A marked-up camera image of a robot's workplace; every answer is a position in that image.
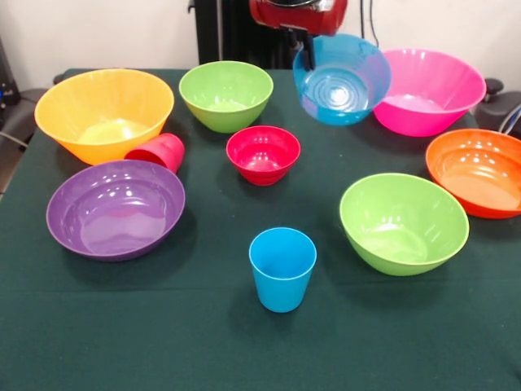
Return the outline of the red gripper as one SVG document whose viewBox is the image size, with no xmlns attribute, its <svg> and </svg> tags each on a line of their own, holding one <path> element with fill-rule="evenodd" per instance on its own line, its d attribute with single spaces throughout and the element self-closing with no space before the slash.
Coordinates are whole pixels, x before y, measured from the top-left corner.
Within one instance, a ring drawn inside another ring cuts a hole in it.
<svg viewBox="0 0 521 391">
<path fill-rule="evenodd" d="M 253 19 L 273 29 L 287 28 L 290 51 L 300 49 L 299 34 L 304 30 L 303 64 L 306 71 L 316 67 L 313 35 L 333 36 L 344 20 L 348 1 L 249 1 Z"/>
</svg>

